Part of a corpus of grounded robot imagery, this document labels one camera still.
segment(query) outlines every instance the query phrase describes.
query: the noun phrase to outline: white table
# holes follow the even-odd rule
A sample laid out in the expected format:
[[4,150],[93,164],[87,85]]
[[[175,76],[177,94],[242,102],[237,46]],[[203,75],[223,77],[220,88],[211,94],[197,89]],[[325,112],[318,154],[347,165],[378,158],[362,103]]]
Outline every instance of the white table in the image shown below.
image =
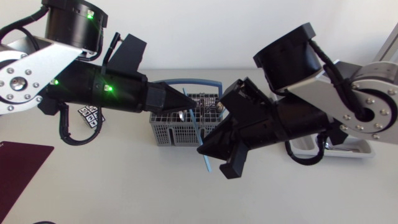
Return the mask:
[[[262,70],[148,70],[150,81],[205,78],[224,89],[249,76],[269,93]],[[189,93],[215,88],[184,85]],[[71,105],[70,131],[92,130]],[[398,147],[373,142],[372,159],[326,157],[301,166],[283,144],[250,151],[243,177],[227,180],[194,147],[158,147],[149,113],[104,110],[99,137],[68,146],[58,118],[37,108],[0,117],[2,141],[54,146],[4,223],[398,223]]]

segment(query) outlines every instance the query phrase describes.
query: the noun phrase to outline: dark red folder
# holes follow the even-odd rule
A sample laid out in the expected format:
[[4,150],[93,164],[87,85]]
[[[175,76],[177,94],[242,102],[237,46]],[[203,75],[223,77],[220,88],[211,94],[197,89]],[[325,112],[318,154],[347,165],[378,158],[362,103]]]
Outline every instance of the dark red folder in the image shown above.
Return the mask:
[[53,149],[52,146],[0,143],[0,223]]

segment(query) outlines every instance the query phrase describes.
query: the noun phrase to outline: black cable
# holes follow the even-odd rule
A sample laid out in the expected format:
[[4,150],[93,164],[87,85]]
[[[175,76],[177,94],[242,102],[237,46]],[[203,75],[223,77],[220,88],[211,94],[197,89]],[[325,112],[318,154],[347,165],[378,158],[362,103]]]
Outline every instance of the black cable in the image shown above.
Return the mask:
[[24,27],[27,24],[30,24],[32,22],[35,22],[39,20],[41,17],[43,17],[49,9],[46,6],[42,6],[39,11],[37,11],[35,14],[28,16],[26,18],[23,18],[21,20],[18,20],[16,22],[13,22],[12,24],[9,24],[8,26],[3,27],[0,29],[0,44],[2,39],[11,31]]
[[103,42],[104,42],[104,29],[101,29],[101,35],[99,37],[97,53],[94,56],[89,57],[89,58],[88,57],[77,57],[77,60],[82,61],[82,62],[92,62],[92,61],[96,60],[102,53]]
[[315,53],[319,56],[319,58],[325,63],[323,68],[328,74],[333,86],[336,88],[336,91],[342,102],[358,118],[365,118],[365,110],[356,95],[354,94],[351,85],[349,84],[349,79],[343,78],[336,65],[330,60],[330,58],[323,52],[323,50],[317,45],[315,41],[309,40],[308,43],[315,51]]
[[98,107],[98,114],[97,114],[97,128],[94,131],[94,134],[85,140],[74,140],[70,137],[69,133],[69,106],[62,102],[58,104],[60,108],[60,136],[62,141],[71,145],[71,146],[81,146],[87,144],[94,140],[95,137],[100,133],[102,128],[102,110],[101,107]]
[[319,148],[318,154],[314,157],[311,158],[298,158],[295,156],[295,154],[292,151],[292,147],[290,146],[289,141],[285,142],[285,147],[287,154],[297,163],[305,166],[312,166],[317,164],[319,161],[322,160],[324,152],[325,152],[325,144],[326,140],[328,139],[328,136],[326,133],[320,133],[317,136],[317,146]]
[[32,45],[33,45],[33,48],[35,49],[35,51],[40,50],[37,40],[27,29],[20,27],[20,28],[17,28],[17,30],[23,32],[27,36],[27,38],[32,42]]

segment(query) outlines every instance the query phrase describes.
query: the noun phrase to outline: screw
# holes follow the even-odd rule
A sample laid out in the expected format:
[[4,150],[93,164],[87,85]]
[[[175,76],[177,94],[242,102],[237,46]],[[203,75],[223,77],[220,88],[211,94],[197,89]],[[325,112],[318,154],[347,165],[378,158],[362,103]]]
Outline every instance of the screw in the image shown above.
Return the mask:
[[343,130],[343,131],[347,131],[348,127],[346,125],[342,124],[342,125],[340,125],[340,129]]
[[372,134],[372,138],[378,140],[378,139],[380,139],[380,136],[378,134]]
[[368,98],[368,99],[366,99],[366,103],[371,105],[374,103],[374,99]]
[[390,112],[388,110],[383,109],[383,110],[380,110],[380,114],[383,116],[387,116],[390,114]]
[[357,90],[357,89],[359,89],[359,85],[353,83],[353,84],[351,85],[351,88],[352,88],[353,90]]
[[380,130],[380,129],[383,128],[383,125],[379,124],[379,123],[376,123],[376,124],[374,124],[374,128],[376,128],[377,130]]
[[390,96],[394,96],[395,94],[397,94],[397,90],[389,89],[389,90],[387,91],[387,93],[388,93],[388,95],[390,95]]
[[346,120],[346,121],[349,121],[351,119],[351,117],[349,115],[344,115],[343,119]]
[[355,126],[355,128],[360,130],[360,131],[362,131],[364,129],[363,126],[361,126],[361,125],[357,125],[357,126]]

